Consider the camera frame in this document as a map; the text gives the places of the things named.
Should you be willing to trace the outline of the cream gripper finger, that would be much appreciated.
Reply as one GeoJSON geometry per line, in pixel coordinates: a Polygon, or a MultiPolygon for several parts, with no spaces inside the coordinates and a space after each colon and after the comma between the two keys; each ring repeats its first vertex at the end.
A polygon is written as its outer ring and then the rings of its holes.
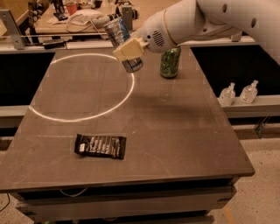
{"type": "Polygon", "coordinates": [[[120,43],[113,41],[112,45],[115,48],[113,55],[119,61],[125,61],[141,58],[149,42],[143,38],[129,38],[125,42],[120,43]]]}

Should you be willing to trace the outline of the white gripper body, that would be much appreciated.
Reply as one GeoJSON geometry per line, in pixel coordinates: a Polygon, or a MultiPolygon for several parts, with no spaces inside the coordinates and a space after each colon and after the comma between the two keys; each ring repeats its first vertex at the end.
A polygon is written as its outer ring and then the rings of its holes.
{"type": "Polygon", "coordinates": [[[162,53],[176,47],[178,44],[172,38],[176,15],[172,10],[157,12],[143,22],[142,27],[136,31],[136,36],[154,53],[162,53]]]}

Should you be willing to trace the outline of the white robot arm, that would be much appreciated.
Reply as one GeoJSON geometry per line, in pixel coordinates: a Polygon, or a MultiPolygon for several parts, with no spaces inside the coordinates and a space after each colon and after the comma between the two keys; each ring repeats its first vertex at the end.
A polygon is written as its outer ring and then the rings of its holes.
{"type": "Polygon", "coordinates": [[[162,53],[187,41],[218,39],[232,29],[247,33],[280,63],[280,0],[181,0],[146,19],[113,54],[132,60],[146,49],[162,53]]]}

